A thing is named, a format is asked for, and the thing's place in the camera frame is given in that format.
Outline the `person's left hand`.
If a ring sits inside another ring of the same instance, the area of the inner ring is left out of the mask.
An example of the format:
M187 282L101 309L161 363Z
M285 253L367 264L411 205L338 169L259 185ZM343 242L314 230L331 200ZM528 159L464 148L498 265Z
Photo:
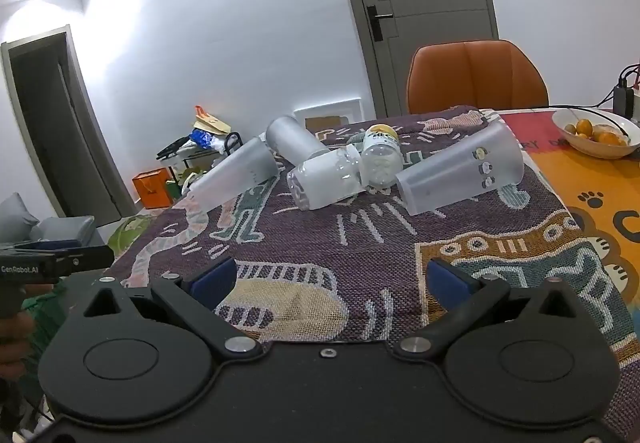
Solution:
M15 383L29 374L60 328L53 285L25 287L20 311L1 319L1 379Z

